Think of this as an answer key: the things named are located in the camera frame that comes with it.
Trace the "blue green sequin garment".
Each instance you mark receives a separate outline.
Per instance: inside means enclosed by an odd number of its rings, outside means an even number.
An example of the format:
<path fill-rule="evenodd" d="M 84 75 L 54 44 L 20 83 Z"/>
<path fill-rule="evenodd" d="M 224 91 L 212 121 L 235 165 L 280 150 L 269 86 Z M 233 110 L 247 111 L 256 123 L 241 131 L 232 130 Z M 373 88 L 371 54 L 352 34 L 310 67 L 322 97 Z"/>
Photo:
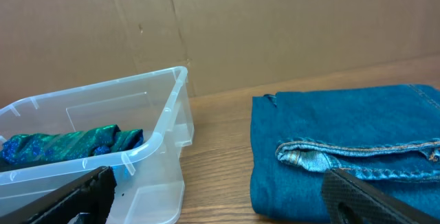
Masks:
<path fill-rule="evenodd" d="M 55 179 L 87 173 L 102 166 L 115 169 L 133 163 L 144 145 L 144 131 L 122 131 L 115 125 L 65 134 L 18 134 L 2 144 L 1 185 Z"/>

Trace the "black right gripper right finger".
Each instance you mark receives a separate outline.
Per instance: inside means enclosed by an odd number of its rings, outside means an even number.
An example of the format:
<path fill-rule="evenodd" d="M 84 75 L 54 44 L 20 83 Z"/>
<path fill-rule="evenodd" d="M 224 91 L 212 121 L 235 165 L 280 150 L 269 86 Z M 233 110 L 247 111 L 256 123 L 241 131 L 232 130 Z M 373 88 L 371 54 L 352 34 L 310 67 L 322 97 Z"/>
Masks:
<path fill-rule="evenodd" d="M 326 171 L 321 196 L 332 223 L 439 224 L 439 219 L 341 169 Z"/>

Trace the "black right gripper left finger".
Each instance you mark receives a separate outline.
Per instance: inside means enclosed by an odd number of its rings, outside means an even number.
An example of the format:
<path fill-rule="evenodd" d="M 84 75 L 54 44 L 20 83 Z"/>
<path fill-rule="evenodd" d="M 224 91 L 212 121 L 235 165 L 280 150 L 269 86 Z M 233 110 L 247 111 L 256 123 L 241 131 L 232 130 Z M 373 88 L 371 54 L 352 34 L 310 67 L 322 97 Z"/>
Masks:
<path fill-rule="evenodd" d="M 117 186 L 113 169 L 101 166 L 1 217 L 8 224 L 107 222 Z"/>

